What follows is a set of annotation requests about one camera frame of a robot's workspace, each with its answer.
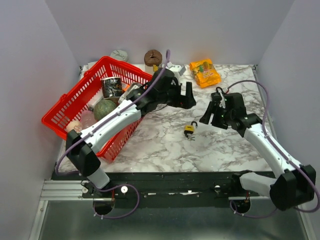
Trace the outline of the yellow padlock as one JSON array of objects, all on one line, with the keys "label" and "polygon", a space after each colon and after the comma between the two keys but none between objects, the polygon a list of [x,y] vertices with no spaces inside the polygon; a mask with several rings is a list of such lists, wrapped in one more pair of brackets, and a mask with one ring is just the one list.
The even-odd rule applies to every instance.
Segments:
[{"label": "yellow padlock", "polygon": [[183,134],[186,138],[190,138],[194,132],[195,132],[195,129],[198,127],[198,123],[196,121],[192,121],[190,124],[187,124],[185,127],[184,127],[184,131],[183,131]]}]

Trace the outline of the black padlock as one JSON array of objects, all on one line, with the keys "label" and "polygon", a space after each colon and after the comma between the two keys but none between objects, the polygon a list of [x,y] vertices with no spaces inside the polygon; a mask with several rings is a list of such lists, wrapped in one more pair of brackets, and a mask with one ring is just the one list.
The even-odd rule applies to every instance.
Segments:
[{"label": "black padlock", "polygon": [[211,94],[211,100],[213,102],[221,102],[224,95],[225,95],[224,90],[218,86],[215,88],[215,92]]}]

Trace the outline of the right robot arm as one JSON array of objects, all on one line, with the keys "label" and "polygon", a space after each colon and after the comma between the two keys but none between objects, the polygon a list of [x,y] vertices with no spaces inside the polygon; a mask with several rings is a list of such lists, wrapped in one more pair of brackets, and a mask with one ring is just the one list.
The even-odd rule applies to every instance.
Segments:
[{"label": "right robot arm", "polygon": [[316,171],[311,165],[302,165],[264,129],[263,121],[255,113],[247,113],[242,94],[211,94],[211,100],[199,120],[220,129],[232,128],[251,143],[267,162],[274,177],[265,177],[253,171],[236,174],[230,191],[241,196],[253,191],[271,199],[281,211],[294,208],[314,199],[313,185]]}]

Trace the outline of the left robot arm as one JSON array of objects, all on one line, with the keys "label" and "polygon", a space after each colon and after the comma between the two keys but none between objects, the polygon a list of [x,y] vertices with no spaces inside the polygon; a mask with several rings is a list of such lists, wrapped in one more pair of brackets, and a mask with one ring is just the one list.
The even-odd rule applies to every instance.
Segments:
[{"label": "left robot arm", "polygon": [[99,197],[110,194],[111,180],[102,170],[97,152],[112,137],[154,111],[158,105],[191,109],[196,105],[192,83],[185,83],[185,94],[182,94],[182,85],[174,73],[161,68],[151,81],[131,90],[125,100],[103,119],[80,133],[71,130],[67,134],[65,155],[79,173],[93,183],[93,191]]}]

